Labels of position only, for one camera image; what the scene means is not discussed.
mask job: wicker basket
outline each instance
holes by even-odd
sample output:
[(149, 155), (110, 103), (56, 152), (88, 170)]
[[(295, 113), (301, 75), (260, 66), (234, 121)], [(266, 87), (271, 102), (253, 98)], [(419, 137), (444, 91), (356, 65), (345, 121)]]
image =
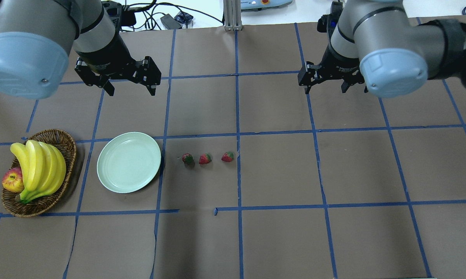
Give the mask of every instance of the wicker basket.
[[(31, 139), (54, 145), (62, 153), (66, 161), (66, 177), (61, 187), (54, 194), (36, 198), (26, 205), (15, 201), (17, 193), (10, 192), (3, 188), (2, 204), (7, 211), (11, 212), (11, 214), (16, 217), (37, 216), (51, 209), (66, 191), (76, 160), (76, 143), (73, 137), (63, 130), (47, 129), (28, 138), (28, 140)], [(15, 157), (11, 168), (18, 166), (20, 165)]]

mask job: plate rim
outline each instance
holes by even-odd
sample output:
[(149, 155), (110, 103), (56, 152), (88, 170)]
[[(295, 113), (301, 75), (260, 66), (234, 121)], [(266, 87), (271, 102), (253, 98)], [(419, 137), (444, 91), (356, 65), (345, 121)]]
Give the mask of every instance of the plate rim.
[(157, 149), (159, 150), (159, 153), (161, 153), (161, 148), (159, 147), (159, 144), (157, 143), (157, 141), (155, 141), (154, 138), (152, 138), (150, 135), (148, 134), (145, 134), (145, 133), (142, 133), (142, 132), (126, 132), (126, 133), (123, 133), (123, 134), (120, 134), (116, 137), (114, 137), (113, 139), (111, 139), (105, 146), (104, 148), (102, 148), (102, 151), (100, 151), (100, 154), (98, 155), (98, 159), (97, 159), (97, 177), (98, 177), (98, 180), (100, 181), (100, 183), (102, 183), (102, 185), (108, 189), (109, 191), (111, 192), (114, 192), (114, 193), (119, 193), (119, 194), (127, 194), (127, 193), (132, 193), (132, 192), (135, 192), (135, 191), (138, 191), (139, 189), (142, 189), (143, 187), (145, 187), (146, 185), (148, 185), (149, 182), (152, 181), (152, 179), (155, 177), (155, 175), (159, 172), (159, 169), (161, 167), (161, 160), (159, 160), (159, 164), (155, 170), (155, 173), (152, 175), (152, 176), (149, 176), (148, 178), (148, 181), (145, 182), (145, 184), (143, 184), (142, 186), (137, 186), (137, 187), (134, 187), (134, 188), (131, 188), (129, 191), (116, 191), (115, 189), (111, 189), (110, 187), (108, 187), (107, 185), (104, 184), (104, 182), (102, 182), (102, 179), (100, 179), (100, 157), (102, 156), (102, 154), (104, 154), (104, 150), (106, 150), (107, 146), (115, 141), (116, 139), (118, 138), (121, 138), (123, 136), (126, 136), (128, 134), (142, 134), (144, 136), (146, 136), (147, 138), (149, 138), (151, 140), (152, 143), (155, 144), (155, 146), (157, 147)]

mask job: white floor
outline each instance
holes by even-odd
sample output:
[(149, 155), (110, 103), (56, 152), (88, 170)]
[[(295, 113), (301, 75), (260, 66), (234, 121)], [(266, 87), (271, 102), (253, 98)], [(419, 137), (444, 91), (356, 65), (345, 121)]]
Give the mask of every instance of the white floor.
[[(122, 4), (125, 3), (125, 0), (115, 1)], [(293, 0), (290, 5), (277, 9), (244, 11), (242, 12), (242, 23), (244, 25), (256, 25), (317, 21), (323, 14), (329, 13), (332, 1), (333, 0)], [(126, 2), (132, 4), (142, 1), (127, 0)], [(223, 16), (222, 0), (167, 0), (167, 2), (197, 9), (219, 19)], [(452, 16), (461, 14), (465, 6), (466, 0), (404, 0), (404, 7), (409, 17)], [(178, 13), (178, 9), (175, 7), (164, 5), (156, 7), (155, 11), (164, 12), (171, 16), (175, 16)], [(198, 12), (189, 11), (189, 13), (194, 16), (193, 24), (189, 26), (189, 28), (216, 27), (221, 25), (218, 21)], [(143, 24), (145, 21), (143, 14), (139, 14), (137, 21), (138, 25)]]

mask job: bunch of bananas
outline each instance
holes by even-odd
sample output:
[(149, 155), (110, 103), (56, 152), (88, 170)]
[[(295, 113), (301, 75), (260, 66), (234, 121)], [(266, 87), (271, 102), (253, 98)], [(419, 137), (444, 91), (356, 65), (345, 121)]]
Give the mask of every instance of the bunch of bananas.
[(19, 194), (21, 203), (51, 195), (61, 187), (66, 176), (66, 161), (56, 147), (29, 140), (26, 145), (13, 143), (10, 150), (22, 170), (24, 190)]

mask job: plate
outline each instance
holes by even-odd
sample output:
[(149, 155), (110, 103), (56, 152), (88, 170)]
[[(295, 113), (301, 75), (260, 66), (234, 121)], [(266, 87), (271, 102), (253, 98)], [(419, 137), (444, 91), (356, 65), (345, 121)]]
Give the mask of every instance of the plate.
[(116, 193), (142, 189), (155, 176), (161, 165), (161, 149), (147, 134), (120, 134), (104, 146), (98, 156), (98, 179)]

